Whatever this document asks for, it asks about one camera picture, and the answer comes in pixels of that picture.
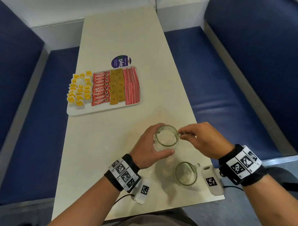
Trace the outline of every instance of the person's left arm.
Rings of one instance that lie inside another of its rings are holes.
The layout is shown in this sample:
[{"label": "person's left arm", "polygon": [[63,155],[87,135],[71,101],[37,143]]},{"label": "person's left arm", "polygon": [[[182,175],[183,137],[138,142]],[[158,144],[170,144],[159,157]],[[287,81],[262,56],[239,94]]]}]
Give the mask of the person's left arm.
[{"label": "person's left arm", "polygon": [[[153,135],[162,125],[164,125],[164,123],[150,126],[129,153],[134,163],[140,169],[148,168],[158,160],[174,154],[174,150],[172,149],[159,152],[154,149]],[[103,176],[77,201],[56,217],[49,226],[101,225],[119,194],[120,192]]]}]

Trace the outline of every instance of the forearm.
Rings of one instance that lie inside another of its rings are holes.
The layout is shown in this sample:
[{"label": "forearm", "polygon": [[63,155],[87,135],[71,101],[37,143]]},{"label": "forearm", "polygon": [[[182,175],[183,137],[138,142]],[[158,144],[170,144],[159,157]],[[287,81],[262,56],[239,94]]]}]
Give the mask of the forearm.
[{"label": "forearm", "polygon": [[98,226],[103,223],[120,192],[102,177],[49,226]]},{"label": "forearm", "polygon": [[298,201],[270,175],[243,190],[263,226],[298,225]]}]

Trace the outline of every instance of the clear glass cup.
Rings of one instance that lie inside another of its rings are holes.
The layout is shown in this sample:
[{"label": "clear glass cup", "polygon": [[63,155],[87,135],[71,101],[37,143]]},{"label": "clear glass cup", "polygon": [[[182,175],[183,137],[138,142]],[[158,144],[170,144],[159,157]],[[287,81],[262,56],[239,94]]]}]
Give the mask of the clear glass cup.
[{"label": "clear glass cup", "polygon": [[164,125],[157,129],[154,134],[154,147],[157,151],[175,149],[179,143],[179,133],[175,127]]},{"label": "clear glass cup", "polygon": [[197,169],[200,166],[201,165],[199,163],[196,165],[193,165],[189,162],[179,163],[175,169],[175,177],[177,181],[184,186],[193,185],[197,181]]}]

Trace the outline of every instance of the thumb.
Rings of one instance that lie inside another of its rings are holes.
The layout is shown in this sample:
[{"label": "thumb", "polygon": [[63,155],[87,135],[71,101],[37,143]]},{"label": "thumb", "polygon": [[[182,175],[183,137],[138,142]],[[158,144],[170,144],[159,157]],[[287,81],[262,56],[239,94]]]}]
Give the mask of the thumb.
[{"label": "thumb", "polygon": [[187,140],[188,142],[190,142],[193,146],[195,146],[197,144],[197,138],[194,135],[190,135],[190,134],[183,134],[180,136],[180,139],[182,140]]},{"label": "thumb", "polygon": [[162,150],[162,151],[157,151],[156,157],[157,157],[157,160],[161,160],[161,159],[170,157],[174,153],[175,153],[174,149],[166,149],[166,150]]}]

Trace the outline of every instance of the black and white qr code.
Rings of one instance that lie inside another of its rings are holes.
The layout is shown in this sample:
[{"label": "black and white qr code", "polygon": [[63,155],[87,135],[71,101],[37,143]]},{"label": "black and white qr code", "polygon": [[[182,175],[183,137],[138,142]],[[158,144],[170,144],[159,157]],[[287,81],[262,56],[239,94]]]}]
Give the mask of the black and white qr code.
[{"label": "black and white qr code", "polygon": [[115,168],[115,166],[118,165],[118,164],[119,164],[119,161],[116,160],[116,161],[112,164],[112,167]]},{"label": "black and white qr code", "polygon": [[252,153],[251,151],[248,152],[248,155],[254,160],[254,161],[257,161],[258,157]]},{"label": "black and white qr code", "polygon": [[119,166],[117,166],[117,167],[115,168],[115,170],[116,170],[119,174],[121,174],[121,173],[125,170],[125,166],[121,163],[121,164],[119,164]]},{"label": "black and white qr code", "polygon": [[214,177],[206,178],[206,181],[207,181],[209,187],[211,187],[211,186],[216,186],[216,185],[217,185],[217,183],[216,183]]},{"label": "black and white qr code", "polygon": [[249,168],[254,162],[246,155],[240,161],[245,165],[246,168]]},{"label": "black and white qr code", "polygon": [[231,168],[237,174],[239,174],[239,173],[241,173],[241,172],[243,172],[243,171],[246,170],[239,162],[237,162],[234,165],[232,165]]},{"label": "black and white qr code", "polygon": [[141,193],[144,194],[144,195],[147,195],[148,190],[149,190],[149,187],[146,186],[146,185],[143,185],[142,190],[141,190]]},{"label": "black and white qr code", "polygon": [[130,181],[127,182],[127,186],[131,188],[131,186],[135,183],[134,179],[132,178]]},{"label": "black and white qr code", "polygon": [[131,175],[129,174],[129,172],[125,171],[120,177],[124,182],[127,182],[131,178]]}]

